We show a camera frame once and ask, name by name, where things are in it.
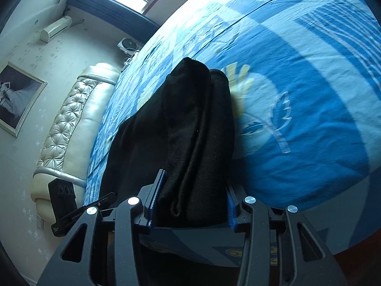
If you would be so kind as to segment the framed wedding photo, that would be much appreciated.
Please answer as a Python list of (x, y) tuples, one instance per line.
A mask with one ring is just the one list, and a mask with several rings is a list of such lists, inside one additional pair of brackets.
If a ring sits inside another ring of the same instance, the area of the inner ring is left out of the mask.
[(23, 123), (47, 82), (7, 61), (1, 70), (1, 128), (18, 137)]

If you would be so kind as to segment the white wall air conditioner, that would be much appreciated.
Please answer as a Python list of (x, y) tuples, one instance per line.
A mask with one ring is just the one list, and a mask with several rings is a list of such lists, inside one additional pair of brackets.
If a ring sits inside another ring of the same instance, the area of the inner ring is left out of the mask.
[(59, 33), (70, 28), (72, 25), (72, 18), (68, 15), (60, 18), (59, 20), (53, 22), (51, 25), (44, 28), (39, 36), (39, 39), (45, 43), (49, 43), (53, 38), (55, 38)]

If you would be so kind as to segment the cream tufted leather headboard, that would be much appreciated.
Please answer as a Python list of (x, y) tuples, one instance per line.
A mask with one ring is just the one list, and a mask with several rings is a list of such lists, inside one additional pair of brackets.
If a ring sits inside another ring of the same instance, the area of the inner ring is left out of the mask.
[(87, 66), (68, 92), (41, 149), (30, 190), (37, 215), (48, 223), (55, 216), (48, 190), (54, 179), (74, 185), (82, 206), (95, 137), (121, 72), (108, 63)]

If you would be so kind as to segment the small white desk fan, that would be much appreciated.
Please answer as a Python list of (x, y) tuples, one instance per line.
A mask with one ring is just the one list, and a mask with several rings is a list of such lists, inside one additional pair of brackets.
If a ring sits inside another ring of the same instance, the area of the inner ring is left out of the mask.
[(128, 56), (133, 56), (136, 52), (139, 52), (141, 47), (130, 38), (124, 37), (119, 43), (118, 48)]

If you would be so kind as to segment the black pants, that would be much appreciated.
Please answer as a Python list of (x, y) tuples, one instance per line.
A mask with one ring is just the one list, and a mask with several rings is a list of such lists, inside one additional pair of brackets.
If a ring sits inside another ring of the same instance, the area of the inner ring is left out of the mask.
[(234, 119), (229, 81), (216, 69), (182, 59), (152, 97), (120, 124), (100, 195), (116, 203), (167, 179), (157, 197), (159, 227), (210, 227), (227, 221)]

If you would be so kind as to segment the left blue curtain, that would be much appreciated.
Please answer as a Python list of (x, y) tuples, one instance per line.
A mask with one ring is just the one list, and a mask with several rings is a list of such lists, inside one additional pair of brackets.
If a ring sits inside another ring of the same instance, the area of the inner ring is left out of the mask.
[(67, 0), (66, 3), (106, 21), (140, 43), (146, 43), (160, 28), (148, 17), (114, 0)]

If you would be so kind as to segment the blue patterned bed sheet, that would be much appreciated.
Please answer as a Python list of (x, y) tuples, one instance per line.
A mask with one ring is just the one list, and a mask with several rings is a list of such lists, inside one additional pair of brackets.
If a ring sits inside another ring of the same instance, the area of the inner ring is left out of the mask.
[(365, 0), (188, 0), (120, 75), (85, 203), (112, 140), (184, 57), (229, 79), (235, 178), (302, 210), (332, 253), (380, 229), (380, 25)]

